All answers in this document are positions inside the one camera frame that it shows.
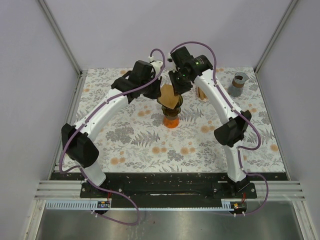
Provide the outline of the olive green glass dripper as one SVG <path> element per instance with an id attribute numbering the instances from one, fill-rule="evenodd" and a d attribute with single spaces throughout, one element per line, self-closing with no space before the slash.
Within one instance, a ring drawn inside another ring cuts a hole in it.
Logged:
<path id="1" fill-rule="evenodd" d="M 165 117 L 174 119 L 178 117 L 178 114 L 181 112 L 181 106 L 183 104 L 183 97 L 181 95 L 176 95 L 175 100 L 171 103 L 162 103 L 160 98 L 156 101 L 161 105 L 161 110 Z"/>

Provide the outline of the brown paper coffee filter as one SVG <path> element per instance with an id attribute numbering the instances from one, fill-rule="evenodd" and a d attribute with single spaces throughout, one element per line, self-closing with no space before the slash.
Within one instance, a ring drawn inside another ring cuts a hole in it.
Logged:
<path id="1" fill-rule="evenodd" d="M 176 100 L 174 88 L 170 84 L 164 84 L 160 89 L 160 93 L 161 93 L 161 96 L 159 98 L 162 103 L 170 104 L 173 102 L 173 100 Z"/>

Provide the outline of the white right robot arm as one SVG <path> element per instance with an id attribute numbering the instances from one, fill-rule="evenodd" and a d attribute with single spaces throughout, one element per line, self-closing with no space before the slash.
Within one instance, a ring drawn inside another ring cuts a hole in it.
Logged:
<path id="1" fill-rule="evenodd" d="M 182 95 L 196 85 L 218 114 L 221 126 L 214 130 L 214 136 L 223 146 L 227 160 L 227 191 L 231 197 L 239 198 L 250 182 L 239 163 L 237 147 L 244 139 L 252 115 L 232 102 L 216 77 L 215 62 L 211 63 L 205 55 L 193 57 L 183 45 L 176 46 L 169 54 L 168 60 L 174 64 L 169 78 L 175 95 Z"/>

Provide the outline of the grey glass carafe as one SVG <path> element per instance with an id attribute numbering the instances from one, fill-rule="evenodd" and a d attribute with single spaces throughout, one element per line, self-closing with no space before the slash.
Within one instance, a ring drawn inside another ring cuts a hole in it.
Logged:
<path id="1" fill-rule="evenodd" d="M 232 97 L 239 97 L 243 93 L 245 82 L 249 76 L 244 72 L 236 72 L 231 84 L 227 89 L 227 93 Z"/>

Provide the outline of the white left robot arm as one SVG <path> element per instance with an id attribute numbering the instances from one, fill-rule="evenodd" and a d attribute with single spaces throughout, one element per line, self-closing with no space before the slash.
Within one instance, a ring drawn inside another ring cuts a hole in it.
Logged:
<path id="1" fill-rule="evenodd" d="M 66 123 L 61 129 L 63 155 L 77 162 L 85 177 L 93 184 L 91 192 L 98 198 L 107 195 L 106 175 L 97 159 L 99 150 L 94 142 L 102 128 L 122 108 L 140 95 L 156 99 L 160 95 L 161 73 L 164 63 L 138 60 L 132 70 L 116 79 L 107 95 L 87 116 L 74 125 Z"/>

